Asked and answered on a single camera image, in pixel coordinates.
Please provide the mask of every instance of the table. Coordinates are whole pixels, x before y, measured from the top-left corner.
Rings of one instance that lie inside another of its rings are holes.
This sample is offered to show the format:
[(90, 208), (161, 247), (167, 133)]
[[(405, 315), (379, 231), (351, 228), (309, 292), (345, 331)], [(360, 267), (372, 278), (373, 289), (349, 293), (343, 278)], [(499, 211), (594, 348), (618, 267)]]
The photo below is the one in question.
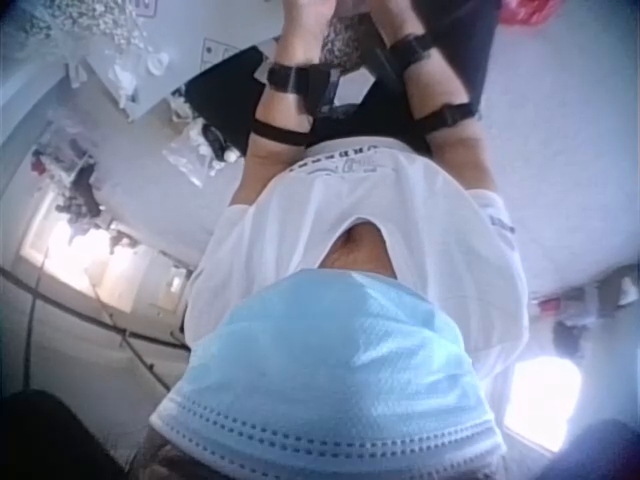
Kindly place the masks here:
[[(234, 53), (280, 33), (283, 10), (280, 0), (145, 0), (138, 16), (154, 53), (166, 53), (165, 73), (154, 76), (146, 55), (132, 59), (138, 77), (135, 102), (124, 109), (136, 120), (172, 91), (198, 73)], [(119, 97), (110, 70), (116, 59), (103, 38), (91, 45), (87, 60), (109, 91)]]

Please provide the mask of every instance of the surgical mask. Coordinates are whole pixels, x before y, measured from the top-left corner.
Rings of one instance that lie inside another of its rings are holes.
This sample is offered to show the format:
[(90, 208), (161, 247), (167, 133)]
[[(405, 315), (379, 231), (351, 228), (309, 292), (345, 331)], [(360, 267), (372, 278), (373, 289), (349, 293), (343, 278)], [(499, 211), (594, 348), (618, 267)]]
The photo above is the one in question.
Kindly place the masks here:
[(504, 453), (456, 324), (395, 280), (339, 270), (236, 307), (151, 425), (233, 478), (441, 478)]

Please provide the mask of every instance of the floor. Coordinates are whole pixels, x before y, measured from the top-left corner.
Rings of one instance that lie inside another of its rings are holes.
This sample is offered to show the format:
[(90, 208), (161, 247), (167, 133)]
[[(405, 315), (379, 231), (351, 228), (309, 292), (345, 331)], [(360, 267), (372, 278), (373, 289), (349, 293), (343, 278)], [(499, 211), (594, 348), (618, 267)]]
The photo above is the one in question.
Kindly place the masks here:
[[(534, 296), (638, 258), (634, 5), (567, 0), (544, 27), (498, 32), (484, 125)], [(95, 81), (76, 101), (103, 105), (100, 200), (145, 243), (197, 264), (241, 165), (199, 189), (162, 155), (175, 138), (165, 105), (131, 125)]]

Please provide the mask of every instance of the window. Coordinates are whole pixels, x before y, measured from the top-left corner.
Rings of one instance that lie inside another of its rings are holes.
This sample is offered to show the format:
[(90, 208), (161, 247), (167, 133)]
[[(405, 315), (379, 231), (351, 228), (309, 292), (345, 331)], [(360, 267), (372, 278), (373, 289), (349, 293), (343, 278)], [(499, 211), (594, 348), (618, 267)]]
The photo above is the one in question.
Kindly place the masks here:
[(132, 310), (151, 255), (146, 247), (111, 249), (106, 230), (75, 236), (67, 216), (56, 212), (57, 195), (50, 192), (34, 217), (21, 255), (61, 282), (95, 296), (123, 312)]
[(550, 452), (562, 448), (582, 375), (571, 361), (540, 357), (515, 366), (506, 427)]

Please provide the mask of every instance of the black wrist strap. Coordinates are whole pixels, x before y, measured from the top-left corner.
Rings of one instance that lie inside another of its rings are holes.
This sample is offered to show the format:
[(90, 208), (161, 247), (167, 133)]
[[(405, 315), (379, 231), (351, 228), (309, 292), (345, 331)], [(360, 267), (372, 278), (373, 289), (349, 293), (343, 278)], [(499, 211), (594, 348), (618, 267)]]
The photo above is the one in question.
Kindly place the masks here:
[(269, 87), (300, 96), (307, 114), (313, 118), (331, 113), (339, 81), (340, 70), (324, 65), (290, 67), (274, 63), (267, 74)]
[(308, 133), (294, 132), (293, 130), (276, 127), (275, 125), (264, 123), (257, 118), (253, 120), (252, 132), (272, 142), (290, 145), (292, 147), (306, 147), (307, 143), (309, 143)]
[(416, 120), (416, 127), (423, 135), (430, 135), (443, 128), (454, 127), (475, 116), (476, 110), (471, 103), (458, 105), (448, 103), (426, 117)]
[(428, 33), (407, 35), (391, 45), (389, 55), (394, 60), (397, 74), (402, 77), (411, 65), (428, 58), (433, 47), (433, 40)]

